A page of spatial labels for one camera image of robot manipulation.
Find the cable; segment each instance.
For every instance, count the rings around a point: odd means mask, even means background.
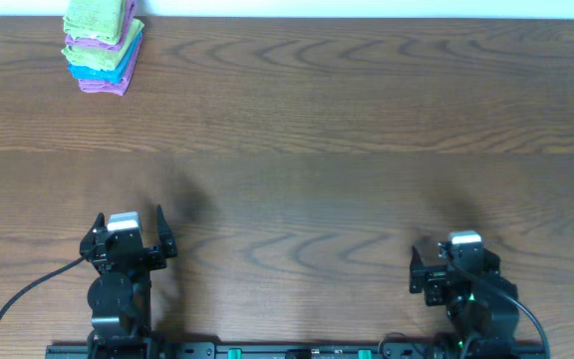
[[[8,311],[8,309],[10,309],[10,307],[11,307],[19,298],[21,298],[22,295],[26,294],[30,289],[32,289],[32,288],[36,287],[37,285],[39,285],[39,284],[45,282],[46,280],[48,280],[48,279],[50,279],[50,278],[52,278],[52,277],[54,277],[54,276],[57,276],[57,275],[59,275],[59,274],[65,272],[65,271],[68,270],[68,269],[71,269],[71,268],[77,266],[77,264],[79,264],[79,263],[81,263],[82,261],[84,261],[84,259],[86,259],[86,258],[88,257],[88,255],[89,255],[90,253],[92,253],[92,251],[93,251],[94,249],[95,249],[95,248],[92,247],[90,250],[88,250],[87,252],[85,252],[79,259],[73,261],[72,263],[70,263],[70,264],[68,264],[68,265],[66,265],[66,266],[64,266],[64,267],[61,267],[61,268],[59,268],[59,269],[57,269],[57,270],[55,270],[55,271],[53,271],[53,272],[50,272],[50,273],[48,273],[48,274],[42,276],[41,278],[39,278],[39,279],[35,280],[34,282],[28,284],[25,288],[21,289],[21,290],[19,291],[19,293],[15,294],[15,296],[13,296],[12,298],[10,298],[10,300],[8,300],[8,302],[6,303],[6,305],[4,305],[3,308],[1,308],[1,310],[0,310],[0,321],[1,321],[1,319],[4,317],[4,314],[6,314],[6,312]]]
[[[92,359],[95,357],[95,355],[97,354],[97,348],[95,346],[95,334],[97,334],[96,331],[91,331],[90,334],[88,335],[88,340],[86,340],[86,344],[88,347],[88,357],[87,359]]]
[[[400,336],[403,336],[403,337],[405,337],[405,338],[409,338],[407,335],[405,335],[405,333],[401,333],[401,332],[389,332],[389,333],[385,334],[385,336],[384,336],[383,339],[380,341],[380,343],[378,343],[378,353],[377,353],[377,354],[381,354],[381,353],[382,353],[382,350],[381,350],[381,349],[382,349],[382,346],[383,346],[383,342],[384,342],[387,338],[391,338],[392,335],[400,335]],[[414,349],[416,349],[416,351],[417,351],[420,355],[423,356],[423,358],[425,357],[425,352],[422,351],[422,350],[420,350],[420,349],[416,346],[415,343],[411,343],[411,342],[410,342],[409,344],[411,344],[411,345],[414,347]]]
[[[470,343],[473,342],[473,339],[479,338],[479,334],[476,332],[471,333],[468,338],[464,341],[464,345],[462,346],[462,350],[459,352],[459,359],[466,358],[466,353],[468,352],[468,347],[470,347]]]
[[[464,278],[472,281],[473,283],[475,283],[479,286],[482,286],[482,287],[490,290],[495,295],[503,298],[504,300],[511,302],[513,305],[515,305],[517,308],[519,308],[519,310],[524,312],[524,314],[526,314],[528,319],[530,319],[530,321],[533,322],[535,329],[537,329],[537,332],[539,332],[539,336],[542,338],[542,346],[544,347],[544,358],[550,359],[550,345],[548,344],[548,337],[546,336],[546,332],[544,332],[544,327],[542,327],[539,320],[537,320],[537,318],[535,317],[535,314],[533,314],[530,310],[528,310],[528,308],[526,308],[526,306],[524,304],[520,303],[517,299],[508,295],[508,293],[506,293],[505,291],[499,289],[498,287],[494,286],[493,284],[490,284],[487,281],[480,279],[477,276],[475,276],[475,275],[467,272],[466,270],[460,268],[459,266],[455,265],[455,263],[453,263],[451,258],[449,258],[448,256],[446,257],[446,262],[448,262],[448,264],[450,264],[453,267],[453,269],[455,269],[455,271],[458,272],[459,274],[461,274]]]

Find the green towel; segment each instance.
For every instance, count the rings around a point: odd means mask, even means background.
[[[64,32],[75,40],[90,38],[117,45],[125,14],[125,0],[70,0]]]
[[[65,49],[61,50],[61,53],[64,54],[66,59],[73,65],[88,66],[98,71],[112,71],[119,65],[130,44],[135,40],[135,37],[143,27],[144,23],[139,19],[133,19],[130,24],[130,29],[128,30],[128,35],[126,35],[126,41],[118,52],[79,46],[66,46]]]

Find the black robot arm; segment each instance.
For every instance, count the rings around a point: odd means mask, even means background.
[[[484,249],[475,231],[454,232],[438,245],[445,264],[425,266],[412,248],[410,293],[425,293],[429,306],[444,305],[454,333],[433,342],[390,333],[378,344],[169,343],[152,332],[149,273],[177,256],[173,233],[160,206],[156,209],[159,245],[143,247],[136,212],[99,213],[80,244],[81,258],[31,283],[23,293],[86,259],[100,275],[88,291],[94,330],[87,345],[50,345],[46,359],[545,359],[550,358],[541,324],[517,301],[517,286],[500,275],[499,257]],[[513,333],[520,308],[533,321],[543,345],[516,343]]]

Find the white wall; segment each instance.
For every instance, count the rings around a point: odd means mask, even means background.
[[[138,0],[163,16],[574,19],[574,0]],[[0,0],[0,15],[63,15],[68,0]]]

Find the green connector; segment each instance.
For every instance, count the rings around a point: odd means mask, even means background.
[[[227,359],[242,359],[243,351],[240,349],[229,349],[227,351]]]
[[[371,350],[359,350],[358,359],[371,359]]]

